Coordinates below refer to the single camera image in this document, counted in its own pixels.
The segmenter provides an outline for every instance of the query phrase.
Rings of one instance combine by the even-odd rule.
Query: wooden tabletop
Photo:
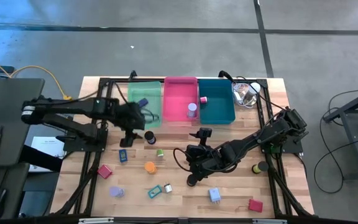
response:
[[[84,77],[80,97],[97,90],[100,77]],[[288,106],[287,93],[284,81],[281,78],[269,78],[268,88],[272,102],[284,107]],[[119,86],[126,97],[127,84]],[[117,88],[113,88],[113,97],[120,98]],[[263,102],[265,117],[267,112]],[[144,139],[137,139],[133,147],[126,148],[128,161],[121,164],[118,150],[119,141],[124,133],[109,124],[109,137],[105,152],[102,154],[100,164],[106,164],[112,169],[113,175],[108,179],[98,177],[92,216],[105,217],[204,217],[204,218],[257,218],[274,217],[272,198],[270,196],[267,173],[255,175],[251,167],[259,161],[264,161],[264,155],[257,147],[249,151],[246,157],[239,163],[234,172],[223,174],[215,173],[207,179],[198,182],[195,187],[186,184],[189,173],[181,170],[173,159],[172,151],[179,147],[186,149],[188,144],[198,144],[198,140],[189,133],[195,133],[200,127],[213,129],[211,138],[207,144],[216,147],[224,141],[242,139],[260,129],[256,109],[246,109],[235,106],[236,120],[230,125],[201,125],[199,121],[193,122],[166,122],[163,120],[161,127],[152,128],[157,143],[148,144]],[[273,107],[273,113],[280,109]],[[90,123],[86,116],[75,116],[75,121]],[[161,159],[156,156],[156,150],[163,149],[164,156]],[[177,152],[180,163],[188,167],[185,156]],[[78,186],[84,153],[74,152],[63,161],[59,175],[51,212],[60,209]],[[144,164],[152,161],[157,166],[157,173],[148,174]],[[305,171],[301,162],[292,154],[283,155],[283,164],[287,185],[296,199],[304,208],[313,213]],[[170,183],[173,191],[163,193],[151,199],[147,192],[156,185]],[[125,189],[122,198],[110,197],[109,188],[118,186]],[[277,186],[280,208],[284,212],[282,192]],[[213,204],[208,195],[208,190],[217,187],[222,200],[219,204]],[[81,211],[86,205],[89,184],[85,188]],[[259,200],[264,203],[263,212],[258,213],[248,210],[249,199]]]

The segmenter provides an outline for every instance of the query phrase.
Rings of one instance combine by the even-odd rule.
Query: white paper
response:
[[[57,140],[55,137],[34,137],[32,139],[31,147],[51,156],[63,158],[65,155],[63,151],[64,143]],[[30,166],[29,172],[51,172],[48,169]]]

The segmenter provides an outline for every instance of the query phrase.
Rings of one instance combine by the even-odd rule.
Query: yellow cable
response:
[[[62,93],[62,96],[63,96],[63,99],[64,100],[72,100],[73,98],[71,96],[68,96],[64,93],[64,91],[62,90],[58,80],[56,79],[56,77],[53,75],[52,72],[48,71],[46,68],[43,68],[41,66],[37,66],[37,65],[28,65],[28,66],[24,66],[16,71],[14,71],[12,74],[8,74],[5,69],[3,69],[1,66],[0,66],[0,69],[9,77],[9,78],[13,78],[14,75],[18,74],[20,71],[26,69],[26,68],[39,68],[43,71],[45,71],[46,73],[48,73],[54,80],[55,80],[55,83],[57,85],[57,87],[59,87],[59,90],[60,90],[60,93]]]

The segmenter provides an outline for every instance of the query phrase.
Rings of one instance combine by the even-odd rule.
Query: pink bin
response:
[[[187,117],[189,103],[197,105],[196,116]],[[162,116],[166,121],[193,121],[198,117],[198,84],[196,77],[164,79]]]

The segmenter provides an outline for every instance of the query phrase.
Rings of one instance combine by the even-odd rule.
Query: gray floor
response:
[[[358,30],[358,1],[259,0],[266,29]],[[252,0],[0,0],[0,24],[96,27],[179,27],[257,29]],[[326,153],[319,120],[336,93],[358,89],[358,35],[267,35],[274,77],[285,79],[292,108],[308,123],[304,160],[315,213],[321,217],[358,221],[358,180],[345,182],[337,194],[320,191],[313,178],[317,160]],[[60,80],[67,94],[77,96],[85,75],[194,75],[215,77],[220,70],[245,77],[266,77],[259,34],[162,32],[47,32],[0,30],[0,64],[41,65]],[[42,71],[19,77],[46,79],[44,95],[61,97]],[[334,106],[349,101],[348,94]],[[332,124],[323,133],[333,149],[347,143]],[[32,127],[33,136],[54,136],[54,130]],[[344,172],[357,169],[350,148],[337,153]],[[340,183],[331,159],[322,162],[317,180],[326,190]],[[39,215],[40,209],[23,210]]]

